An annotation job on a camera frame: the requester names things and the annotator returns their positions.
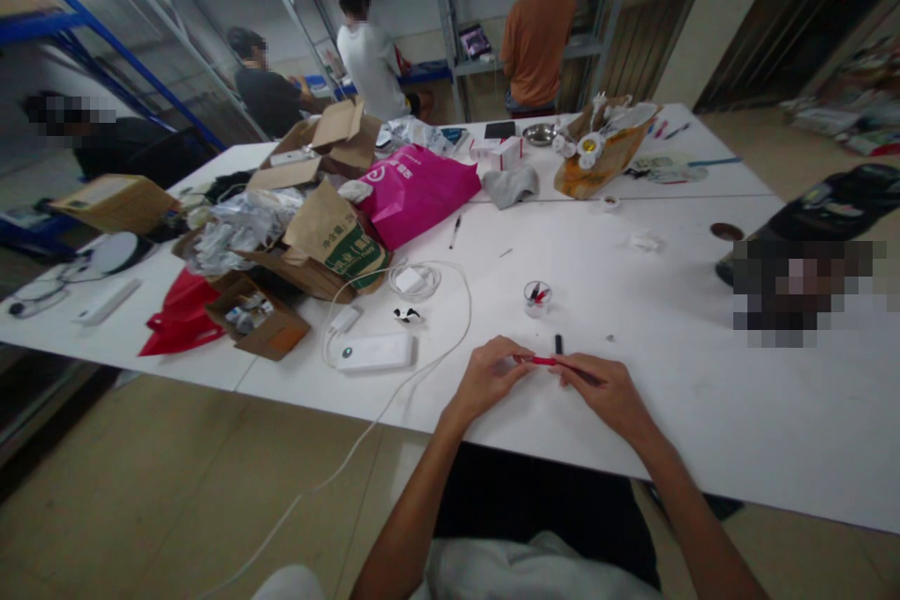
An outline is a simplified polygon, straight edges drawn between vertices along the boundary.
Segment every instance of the glass cup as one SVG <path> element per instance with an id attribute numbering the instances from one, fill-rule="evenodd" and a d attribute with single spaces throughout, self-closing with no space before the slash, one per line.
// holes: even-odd
<path id="1" fill-rule="evenodd" d="M 540 319 L 547 313 L 553 291 L 543 281 L 529 281 L 525 284 L 525 313 L 532 319 Z"/>

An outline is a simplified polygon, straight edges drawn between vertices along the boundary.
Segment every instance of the orange shirt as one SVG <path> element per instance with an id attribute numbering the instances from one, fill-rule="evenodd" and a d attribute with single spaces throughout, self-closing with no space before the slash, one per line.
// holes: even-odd
<path id="1" fill-rule="evenodd" d="M 516 103 L 551 103 L 560 90 L 563 49 L 572 32 L 576 0 L 519 0 L 506 18 L 500 58 L 513 66 Z"/>

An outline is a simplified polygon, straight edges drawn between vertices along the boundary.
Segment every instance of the white shirt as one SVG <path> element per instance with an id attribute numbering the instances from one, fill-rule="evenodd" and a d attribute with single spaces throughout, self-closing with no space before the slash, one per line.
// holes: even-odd
<path id="1" fill-rule="evenodd" d="M 337 51 L 356 91 L 366 101 L 366 114 L 389 122 L 410 113 L 397 84 L 400 66 L 394 42 L 378 26 L 359 22 L 337 31 Z"/>
<path id="2" fill-rule="evenodd" d="M 443 598 L 663 600 L 659 592 L 624 570 L 579 558 L 552 532 L 541 532 L 529 545 L 487 539 L 434 540 L 425 580 L 411 600 Z M 253 600 L 325 600 L 325 595 L 312 572 L 294 565 L 278 570 Z"/>

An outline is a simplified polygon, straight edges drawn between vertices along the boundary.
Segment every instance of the red bag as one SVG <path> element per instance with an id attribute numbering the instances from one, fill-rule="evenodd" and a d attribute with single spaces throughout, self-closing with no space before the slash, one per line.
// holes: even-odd
<path id="1" fill-rule="evenodd" d="M 153 335 L 138 356 L 186 352 L 221 338 L 225 329 L 206 314 L 206 304 L 218 297 L 206 279 L 183 269 L 166 293 L 162 311 L 147 322 Z"/>

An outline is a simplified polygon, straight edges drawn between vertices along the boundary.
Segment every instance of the black pen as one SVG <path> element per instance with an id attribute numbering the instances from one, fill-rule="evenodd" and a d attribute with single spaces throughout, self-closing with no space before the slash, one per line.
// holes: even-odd
<path id="1" fill-rule="evenodd" d="M 457 216 L 457 224 L 453 228 L 453 236 L 450 237 L 450 250 L 453 250 L 453 245 L 457 242 L 457 232 L 459 232 L 459 223 L 462 222 L 462 214 Z"/>
<path id="2" fill-rule="evenodd" d="M 691 123 L 687 122 L 683 127 L 678 127 L 677 129 L 672 131 L 670 134 L 668 134 L 668 136 L 664 136 L 663 141 L 668 141 L 672 136 L 674 136 L 677 133 L 681 133 L 682 131 L 684 131 L 685 129 L 687 129 L 690 126 L 691 126 Z"/>

